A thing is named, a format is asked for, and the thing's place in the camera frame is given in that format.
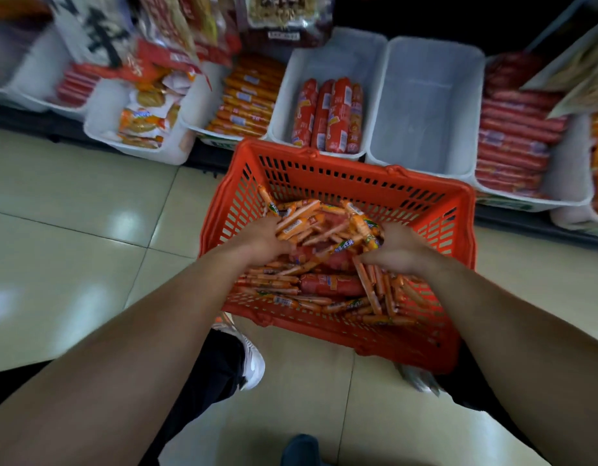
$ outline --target store shelf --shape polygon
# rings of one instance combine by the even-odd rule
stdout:
[[[121,153],[87,137],[80,122],[53,113],[39,114],[0,106],[0,128],[42,137],[54,143],[65,142],[105,152]],[[231,150],[212,147],[196,140],[184,166],[223,174],[231,160]],[[598,249],[598,237],[554,226],[547,212],[529,213],[477,205],[475,223],[482,227]]]

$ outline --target empty white plastic bin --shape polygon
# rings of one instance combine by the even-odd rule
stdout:
[[[23,30],[0,21],[0,105],[35,112],[47,110],[46,106],[29,101],[13,89],[17,69],[41,36],[38,31]]]
[[[233,150],[243,138],[239,135],[219,134],[206,130],[210,121],[217,114],[221,105],[224,78],[231,73],[231,69],[223,65],[203,62],[200,66],[202,73],[208,76],[210,86],[203,75],[198,75],[189,89],[180,108],[179,122],[183,126],[195,131],[202,142],[214,147]]]
[[[126,145],[113,139],[117,134],[122,110],[129,104],[131,88],[131,84],[122,80],[101,80],[88,100],[83,131],[92,139],[104,142],[127,155],[170,165],[185,163],[194,146],[195,132],[187,129],[180,121],[176,121],[172,131],[157,149]]]
[[[397,37],[366,163],[466,181],[474,174],[485,56],[474,46]]]
[[[364,90],[364,117],[359,152],[329,153],[348,160],[359,160],[366,153],[375,126],[377,104],[381,95],[387,39],[381,34],[350,28],[334,28],[331,39],[318,49],[295,49],[280,86],[267,138],[292,145],[290,135],[295,122],[297,100],[303,84],[315,78],[320,87],[329,79],[349,77]]]
[[[472,176],[470,184],[490,196],[479,196],[477,203],[518,211],[540,212],[559,207],[589,207],[594,195],[590,177],[590,116],[569,119],[562,141],[549,149],[551,159],[540,191],[550,199],[523,197],[482,186]]]
[[[83,122],[90,98],[80,107],[61,106],[47,101],[54,96],[71,61],[66,44],[55,25],[51,25],[36,40],[17,70],[11,83],[12,91],[17,98],[25,99],[28,104]]]

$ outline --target tiled floor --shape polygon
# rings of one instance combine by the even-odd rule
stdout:
[[[220,178],[0,131],[0,370],[47,360],[199,252]],[[598,338],[598,253],[477,229],[478,271]],[[275,465],[305,432],[341,465],[544,464],[488,415],[391,363],[245,320],[267,373],[211,407],[163,465]]]

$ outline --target basket mesh side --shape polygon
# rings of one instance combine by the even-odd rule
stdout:
[[[281,160],[253,153],[246,157],[242,173],[232,176],[227,184],[226,192],[234,190],[234,195],[219,209],[217,229],[220,231],[215,233],[218,240],[214,245],[225,242],[262,215],[264,202],[257,193],[257,185],[266,184],[279,202],[314,197],[336,204],[341,199],[351,199],[371,219],[410,225],[435,249],[463,260],[468,266],[473,265],[465,261],[469,249],[457,246],[456,237],[463,222],[458,226],[460,196],[456,189],[440,188],[434,183],[430,189],[424,189],[406,183],[404,177],[398,175],[363,176],[344,160],[339,160],[335,170],[330,170],[315,168],[303,156]],[[338,194],[336,189],[346,192]],[[441,355],[444,351],[456,354],[459,337],[430,287],[426,283],[412,283],[412,286],[429,303],[429,307],[424,308],[408,300],[404,314],[420,322],[412,329],[366,326],[335,315],[315,314],[303,308],[289,309],[246,294],[231,294],[225,310],[250,317],[261,325],[274,324],[347,345],[359,353],[439,371],[444,361]]]

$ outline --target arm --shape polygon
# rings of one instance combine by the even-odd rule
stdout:
[[[416,274],[435,292],[508,414],[554,465],[598,465],[598,341],[385,225],[365,263]]]
[[[236,278],[290,244],[247,226],[52,362],[0,406],[0,464],[137,464]]]

